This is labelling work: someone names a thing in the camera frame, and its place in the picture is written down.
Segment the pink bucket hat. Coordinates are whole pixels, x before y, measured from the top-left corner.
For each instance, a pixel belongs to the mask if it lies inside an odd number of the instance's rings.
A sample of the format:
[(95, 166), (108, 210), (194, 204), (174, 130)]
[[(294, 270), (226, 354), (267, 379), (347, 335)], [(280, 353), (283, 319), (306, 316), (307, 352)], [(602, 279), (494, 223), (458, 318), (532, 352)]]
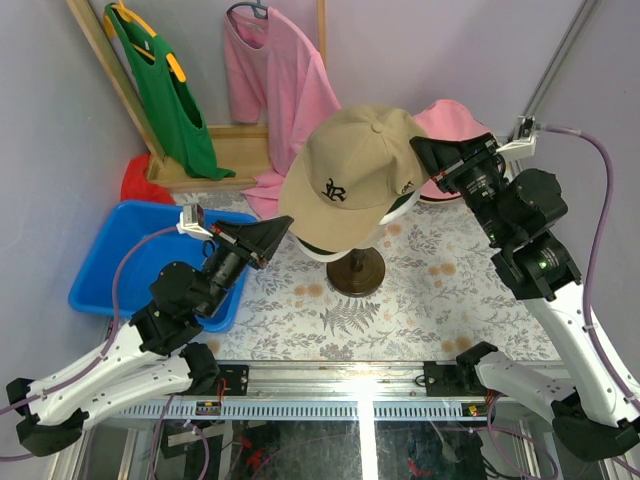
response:
[[(429, 138), (436, 140), (464, 141), (490, 133), (464, 105), (451, 99), (437, 100), (413, 118)], [(460, 197), (460, 194), (441, 192), (432, 181), (420, 191), (420, 199), (432, 204), (449, 203)]]

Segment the green and white baseball cap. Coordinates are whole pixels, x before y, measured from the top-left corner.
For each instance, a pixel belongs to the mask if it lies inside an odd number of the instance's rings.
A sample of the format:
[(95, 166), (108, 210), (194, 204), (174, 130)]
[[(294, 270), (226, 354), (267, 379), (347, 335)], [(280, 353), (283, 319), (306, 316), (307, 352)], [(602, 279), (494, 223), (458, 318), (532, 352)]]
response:
[[(392, 222), (398, 220), (405, 215), (416, 204), (419, 199), (419, 192), (414, 191), (399, 198), (387, 212), (387, 214), (380, 220), (376, 229), (362, 242), (360, 242), (356, 249), (367, 249), (374, 247), (376, 243), (383, 237), (385, 228)], [(331, 252), (327, 250), (319, 249), (311, 244), (308, 244), (298, 237), (294, 236), (294, 242), (298, 248), (307, 255), (310, 259), (321, 263), (331, 263), (345, 257), (350, 250)]]

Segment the dark round mannequin stand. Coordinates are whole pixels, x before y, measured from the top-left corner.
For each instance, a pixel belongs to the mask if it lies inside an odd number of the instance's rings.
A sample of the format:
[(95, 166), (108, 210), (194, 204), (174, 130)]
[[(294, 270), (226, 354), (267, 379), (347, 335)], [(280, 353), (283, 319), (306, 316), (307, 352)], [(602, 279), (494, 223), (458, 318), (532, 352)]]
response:
[(381, 286), (386, 266), (376, 248), (353, 249), (346, 256), (329, 262), (326, 267), (330, 285), (349, 297), (364, 297)]

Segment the floral table mat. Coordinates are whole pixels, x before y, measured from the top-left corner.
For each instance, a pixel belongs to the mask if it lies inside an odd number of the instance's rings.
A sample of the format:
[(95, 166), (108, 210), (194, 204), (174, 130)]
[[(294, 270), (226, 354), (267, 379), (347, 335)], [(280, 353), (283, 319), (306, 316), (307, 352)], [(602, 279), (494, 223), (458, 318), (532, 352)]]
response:
[(461, 201), (416, 203), (376, 243), (386, 273), (356, 299), (294, 237), (250, 271), (235, 323), (203, 333), (221, 360), (451, 360), (486, 341), (520, 361), (558, 355), (539, 323), (493, 270), (491, 250)]

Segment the green tank top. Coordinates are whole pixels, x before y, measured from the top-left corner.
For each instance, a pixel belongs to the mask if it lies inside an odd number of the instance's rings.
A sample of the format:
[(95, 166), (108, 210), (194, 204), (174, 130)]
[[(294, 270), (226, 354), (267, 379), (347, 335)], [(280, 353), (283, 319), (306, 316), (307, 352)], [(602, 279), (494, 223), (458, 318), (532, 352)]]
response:
[(109, 3), (105, 6), (135, 78), (150, 125), (165, 153), (193, 178), (220, 181), (235, 172), (218, 165), (205, 119), (188, 86), (170, 70), (166, 55), (174, 51), (157, 34), (150, 35), (134, 22), (126, 22)]

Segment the wooden clothes rack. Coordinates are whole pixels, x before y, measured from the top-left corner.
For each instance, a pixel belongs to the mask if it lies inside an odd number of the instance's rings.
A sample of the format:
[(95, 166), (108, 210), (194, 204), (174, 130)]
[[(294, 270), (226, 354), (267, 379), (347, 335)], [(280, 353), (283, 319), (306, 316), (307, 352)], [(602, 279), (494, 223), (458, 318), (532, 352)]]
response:
[[(100, 12), (95, 12), (87, 1), (71, 3), (76, 19), (149, 148), (153, 182), (170, 190), (195, 189), (200, 185), (247, 189), (254, 185), (258, 175), (271, 167), (266, 122), (237, 123), (230, 115), (223, 34), (226, 11), (236, 2), (240, 1), (124, 3), (172, 47), (205, 119), (218, 165), (235, 172), (233, 178), (220, 181), (188, 176), (162, 148), (142, 106), (121, 42), (116, 37), (109, 39), (105, 32), (105, 6), (116, 2), (105, 2)], [(277, 9), (299, 27), (276, 2), (261, 2), (268, 9)]]

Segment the red cloth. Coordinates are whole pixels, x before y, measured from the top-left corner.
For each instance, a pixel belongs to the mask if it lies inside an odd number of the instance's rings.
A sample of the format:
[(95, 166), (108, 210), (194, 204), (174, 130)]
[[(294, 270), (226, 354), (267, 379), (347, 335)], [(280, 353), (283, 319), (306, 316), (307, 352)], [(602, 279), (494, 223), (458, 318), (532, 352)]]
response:
[(169, 191), (147, 179), (150, 154), (141, 154), (129, 161), (120, 188), (120, 200), (136, 200), (174, 205)]

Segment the beige cap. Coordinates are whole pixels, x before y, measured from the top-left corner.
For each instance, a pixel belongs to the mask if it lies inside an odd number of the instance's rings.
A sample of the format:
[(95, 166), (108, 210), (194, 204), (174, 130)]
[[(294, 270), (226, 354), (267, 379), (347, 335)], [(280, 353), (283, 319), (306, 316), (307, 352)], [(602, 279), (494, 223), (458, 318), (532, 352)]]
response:
[(278, 213), (290, 231), (322, 250), (355, 248), (401, 197), (428, 176), (410, 141), (426, 135), (405, 110), (344, 107), (322, 122), (283, 182)]

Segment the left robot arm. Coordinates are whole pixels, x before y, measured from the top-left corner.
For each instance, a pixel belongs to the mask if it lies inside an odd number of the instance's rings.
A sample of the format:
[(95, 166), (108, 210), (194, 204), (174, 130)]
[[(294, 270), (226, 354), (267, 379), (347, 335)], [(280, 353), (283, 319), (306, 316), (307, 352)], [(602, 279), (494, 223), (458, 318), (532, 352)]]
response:
[(265, 268), (293, 220), (280, 216), (250, 224), (217, 221), (206, 228), (182, 212), (179, 222), (153, 233), (182, 234), (212, 246), (201, 268), (174, 261), (151, 284), (151, 301), (127, 322), (113, 317), (103, 344), (39, 380), (6, 387), (9, 409), (21, 420), (19, 444), (46, 457), (78, 441), (110, 416), (162, 395), (204, 395), (219, 381), (211, 350), (195, 342), (201, 319), (213, 317), (247, 268)]

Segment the aluminium corner post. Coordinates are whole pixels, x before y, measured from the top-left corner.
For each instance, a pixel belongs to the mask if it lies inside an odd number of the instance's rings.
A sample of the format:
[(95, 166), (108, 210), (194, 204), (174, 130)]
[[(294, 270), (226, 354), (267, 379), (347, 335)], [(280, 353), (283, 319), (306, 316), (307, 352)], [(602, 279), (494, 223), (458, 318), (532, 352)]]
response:
[(602, 0), (583, 0), (580, 2), (579, 8), (526, 103), (523, 116), (535, 116), (538, 113), (552, 87), (559, 79), (572, 50), (581, 40), (602, 4)]

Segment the pink t-shirt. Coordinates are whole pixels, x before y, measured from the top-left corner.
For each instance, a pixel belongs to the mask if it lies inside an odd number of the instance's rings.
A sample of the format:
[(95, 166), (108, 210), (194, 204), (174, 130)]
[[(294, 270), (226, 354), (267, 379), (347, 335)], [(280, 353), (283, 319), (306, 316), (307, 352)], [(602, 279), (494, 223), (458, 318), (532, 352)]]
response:
[(264, 19), (228, 10), (224, 59), (233, 121), (268, 127), (270, 169), (243, 192), (262, 219), (276, 215), (284, 179), (312, 131), (340, 104), (320, 52), (275, 8)]

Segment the aluminium mounting rail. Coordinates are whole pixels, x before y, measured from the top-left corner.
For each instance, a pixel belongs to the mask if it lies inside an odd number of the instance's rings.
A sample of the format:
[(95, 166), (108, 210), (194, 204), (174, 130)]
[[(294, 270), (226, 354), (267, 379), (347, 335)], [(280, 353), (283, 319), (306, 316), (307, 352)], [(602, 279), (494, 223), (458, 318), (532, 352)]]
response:
[(204, 420), (427, 420), (483, 424), (484, 395), (434, 396), (420, 362), (251, 361), (240, 396), (148, 400), (109, 418), (139, 426), (158, 418)]

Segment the blue plastic bin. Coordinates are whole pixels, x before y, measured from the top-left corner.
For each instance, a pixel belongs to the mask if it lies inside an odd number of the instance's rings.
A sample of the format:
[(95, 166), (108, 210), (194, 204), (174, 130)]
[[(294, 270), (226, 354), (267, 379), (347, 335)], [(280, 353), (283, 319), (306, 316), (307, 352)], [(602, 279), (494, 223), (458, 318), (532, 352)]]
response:
[[(113, 279), (121, 260), (141, 240), (175, 227), (182, 208), (142, 201), (116, 205), (91, 247), (71, 287), (68, 302), (78, 312), (111, 317)], [(149, 287), (172, 262), (203, 267), (214, 247), (176, 231), (151, 239), (123, 267), (118, 280), (119, 311), (129, 318), (152, 299)]]

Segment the yellow hanger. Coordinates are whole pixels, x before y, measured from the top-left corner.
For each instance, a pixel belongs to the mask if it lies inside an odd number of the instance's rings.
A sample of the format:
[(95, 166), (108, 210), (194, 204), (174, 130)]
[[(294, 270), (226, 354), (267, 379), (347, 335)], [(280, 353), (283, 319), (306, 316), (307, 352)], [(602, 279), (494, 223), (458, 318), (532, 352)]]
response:
[[(154, 38), (157, 36), (157, 33), (155, 32), (155, 30), (147, 22), (145, 22), (138, 14), (136, 14), (134, 11), (126, 7), (123, 1), (118, 1), (117, 3), (114, 3), (111, 6), (111, 8), (116, 10), (121, 15), (121, 18), (124, 21), (134, 22), (138, 24), (143, 30), (145, 30), (150, 35), (151, 38)], [(115, 30), (113, 22), (111, 21), (107, 13), (103, 14), (103, 24), (105, 27), (105, 32), (107, 34), (107, 37), (109, 39), (115, 38), (117, 35), (117, 32)], [(179, 64), (176, 56), (172, 52), (169, 52), (166, 55), (166, 61), (169, 65), (170, 70), (174, 73), (176, 79), (181, 83), (185, 83), (186, 74), (184, 73), (184, 70)]]

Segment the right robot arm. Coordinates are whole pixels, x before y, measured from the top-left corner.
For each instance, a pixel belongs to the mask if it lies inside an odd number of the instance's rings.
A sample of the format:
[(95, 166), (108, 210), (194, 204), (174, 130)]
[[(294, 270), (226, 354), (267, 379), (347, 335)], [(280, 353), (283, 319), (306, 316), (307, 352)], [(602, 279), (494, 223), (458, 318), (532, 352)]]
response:
[(582, 274), (551, 231), (568, 211), (556, 176), (530, 168), (508, 179), (504, 151), (489, 134), (464, 142), (414, 137), (410, 144), (437, 187), (464, 199), (496, 251), (498, 277), (538, 320), (570, 375), (547, 377), (481, 342), (457, 357), (458, 387), (516, 400), (583, 461), (633, 449), (639, 383), (600, 332)]

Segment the blue-grey hanger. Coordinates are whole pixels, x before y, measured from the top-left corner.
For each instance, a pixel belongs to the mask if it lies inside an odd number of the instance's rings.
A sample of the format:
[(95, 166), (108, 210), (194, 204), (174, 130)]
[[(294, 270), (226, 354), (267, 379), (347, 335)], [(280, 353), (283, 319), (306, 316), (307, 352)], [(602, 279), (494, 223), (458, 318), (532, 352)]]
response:
[(231, 17), (232, 13), (238, 8), (249, 8), (256, 19), (268, 18), (268, 7), (263, 5), (261, 1), (236, 2), (227, 9), (226, 15)]

